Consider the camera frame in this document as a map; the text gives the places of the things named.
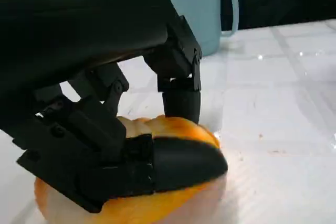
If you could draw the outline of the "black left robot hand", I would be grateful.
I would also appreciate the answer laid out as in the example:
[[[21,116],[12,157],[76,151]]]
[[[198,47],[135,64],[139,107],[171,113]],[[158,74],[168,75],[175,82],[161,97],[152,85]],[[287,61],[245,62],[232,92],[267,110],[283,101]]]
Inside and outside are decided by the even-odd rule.
[[[228,170],[204,140],[126,135],[118,62],[138,56],[165,117],[197,123],[202,51],[170,0],[1,0],[1,129],[24,151],[21,167],[91,213]]]

